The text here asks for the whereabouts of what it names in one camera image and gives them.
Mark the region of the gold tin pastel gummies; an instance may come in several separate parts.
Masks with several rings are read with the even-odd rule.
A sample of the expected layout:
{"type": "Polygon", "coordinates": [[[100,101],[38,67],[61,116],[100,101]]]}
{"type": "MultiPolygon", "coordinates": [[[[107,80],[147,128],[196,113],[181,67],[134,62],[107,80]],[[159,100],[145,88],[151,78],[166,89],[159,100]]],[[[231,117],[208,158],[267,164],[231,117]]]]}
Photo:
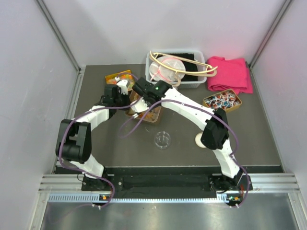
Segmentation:
{"type": "MultiPolygon", "coordinates": [[[[130,91],[130,102],[134,102],[139,99],[139,95],[131,90],[130,91]]],[[[129,110],[125,111],[126,116],[128,117],[135,117],[135,112],[130,108],[129,110]]],[[[161,106],[154,108],[151,110],[146,116],[144,116],[145,112],[141,112],[135,119],[140,120],[144,117],[143,122],[151,123],[151,124],[158,124],[161,120],[161,116],[163,114],[163,108],[161,106]]]]}

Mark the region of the clear round container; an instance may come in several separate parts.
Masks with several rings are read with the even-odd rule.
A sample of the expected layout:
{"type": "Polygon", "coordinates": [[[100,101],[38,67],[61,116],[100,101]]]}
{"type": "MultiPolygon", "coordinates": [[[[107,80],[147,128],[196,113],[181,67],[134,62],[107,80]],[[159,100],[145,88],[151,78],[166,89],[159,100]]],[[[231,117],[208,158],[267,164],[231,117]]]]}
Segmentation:
{"type": "Polygon", "coordinates": [[[158,149],[165,150],[171,144],[171,137],[165,131],[157,132],[154,136],[154,143],[158,149]]]}

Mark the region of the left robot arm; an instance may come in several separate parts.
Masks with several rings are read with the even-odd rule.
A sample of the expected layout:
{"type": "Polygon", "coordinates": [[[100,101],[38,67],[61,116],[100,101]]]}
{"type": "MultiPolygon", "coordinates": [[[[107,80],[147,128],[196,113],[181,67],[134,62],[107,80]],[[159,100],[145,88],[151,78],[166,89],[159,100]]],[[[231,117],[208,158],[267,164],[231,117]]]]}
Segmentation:
{"type": "Polygon", "coordinates": [[[104,190],[111,187],[106,170],[92,155],[93,129],[109,120],[117,110],[130,108],[128,81],[120,80],[108,84],[98,103],[74,119],[64,119],[60,123],[55,153],[59,162],[76,166],[83,174],[83,190],[104,190]]]}

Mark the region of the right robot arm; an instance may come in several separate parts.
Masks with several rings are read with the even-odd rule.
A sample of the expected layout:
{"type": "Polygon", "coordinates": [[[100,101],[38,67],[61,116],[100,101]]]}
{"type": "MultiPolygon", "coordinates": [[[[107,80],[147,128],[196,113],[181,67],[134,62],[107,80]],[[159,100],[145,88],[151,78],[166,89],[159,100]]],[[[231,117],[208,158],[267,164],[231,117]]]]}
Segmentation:
{"type": "Polygon", "coordinates": [[[231,129],[223,109],[213,110],[202,106],[162,80],[152,84],[141,78],[132,89],[140,96],[140,100],[132,107],[133,111],[141,113],[161,106],[193,122],[202,131],[201,144],[214,152],[221,166],[225,186],[234,190],[241,185],[244,171],[231,149],[228,133],[231,129]]]}

